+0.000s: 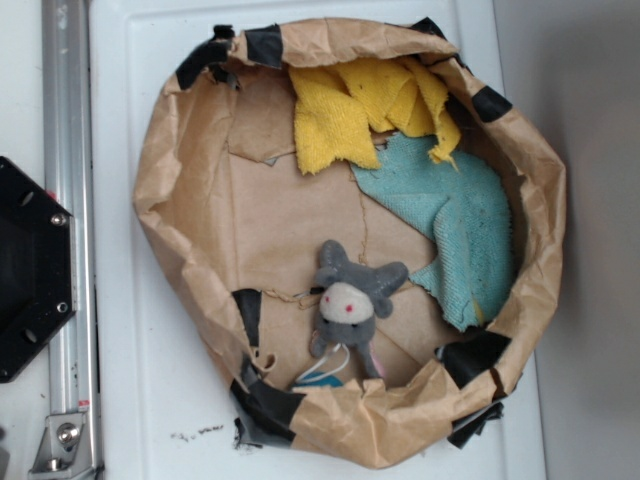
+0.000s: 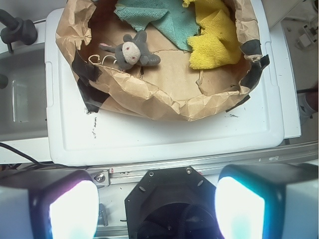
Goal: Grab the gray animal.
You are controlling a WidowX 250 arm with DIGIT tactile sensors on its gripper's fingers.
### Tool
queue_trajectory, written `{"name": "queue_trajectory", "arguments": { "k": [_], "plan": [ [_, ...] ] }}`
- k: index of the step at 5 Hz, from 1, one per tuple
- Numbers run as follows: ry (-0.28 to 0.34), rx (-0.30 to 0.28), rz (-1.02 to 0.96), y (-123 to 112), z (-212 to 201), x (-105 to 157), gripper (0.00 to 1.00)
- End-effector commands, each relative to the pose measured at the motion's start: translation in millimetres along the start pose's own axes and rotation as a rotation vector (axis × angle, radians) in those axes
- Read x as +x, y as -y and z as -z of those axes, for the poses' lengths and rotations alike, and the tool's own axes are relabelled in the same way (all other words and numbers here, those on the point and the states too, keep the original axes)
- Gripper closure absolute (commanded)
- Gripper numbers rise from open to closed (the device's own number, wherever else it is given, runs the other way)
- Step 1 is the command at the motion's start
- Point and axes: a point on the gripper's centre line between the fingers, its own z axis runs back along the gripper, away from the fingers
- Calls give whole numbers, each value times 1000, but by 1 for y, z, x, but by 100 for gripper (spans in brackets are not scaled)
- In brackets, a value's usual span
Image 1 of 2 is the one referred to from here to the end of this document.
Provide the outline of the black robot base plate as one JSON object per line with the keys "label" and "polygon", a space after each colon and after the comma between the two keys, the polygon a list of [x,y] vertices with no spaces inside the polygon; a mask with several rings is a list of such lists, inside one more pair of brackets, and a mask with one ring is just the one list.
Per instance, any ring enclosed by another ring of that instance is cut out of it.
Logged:
{"label": "black robot base plate", "polygon": [[1,159],[1,382],[14,381],[73,315],[73,216]]}

